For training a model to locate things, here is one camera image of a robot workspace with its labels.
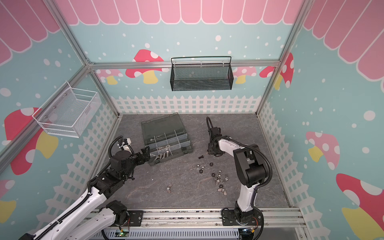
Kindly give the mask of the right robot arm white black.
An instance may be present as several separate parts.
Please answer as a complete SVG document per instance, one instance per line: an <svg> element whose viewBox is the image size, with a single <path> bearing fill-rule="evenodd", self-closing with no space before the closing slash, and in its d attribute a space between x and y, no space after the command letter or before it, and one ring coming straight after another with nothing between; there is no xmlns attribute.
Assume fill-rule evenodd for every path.
<svg viewBox="0 0 384 240"><path fill-rule="evenodd" d="M208 126L208 133L208 154L216 157L223 154L232 156L238 179L242 184L235 208L224 214L224 217L228 220L234 217L240 225L261 221L262 216L257 213L255 199L259 189L272 180L273 168L270 161L257 145L242 144L229 136L223 136L218 127Z"/></svg>

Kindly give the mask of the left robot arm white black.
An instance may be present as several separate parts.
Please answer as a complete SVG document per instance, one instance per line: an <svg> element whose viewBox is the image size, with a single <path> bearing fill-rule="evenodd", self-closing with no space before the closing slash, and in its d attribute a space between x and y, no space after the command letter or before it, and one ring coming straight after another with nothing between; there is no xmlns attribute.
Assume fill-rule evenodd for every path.
<svg viewBox="0 0 384 240"><path fill-rule="evenodd" d="M34 234L25 233L22 240L89 240L110 226L121 228L133 219L120 201L108 203L86 223L82 221L107 201L128 179L133 179L136 166L151 158L149 148L140 153L119 151L110 156L107 168L87 183L87 190L61 215Z"/></svg>

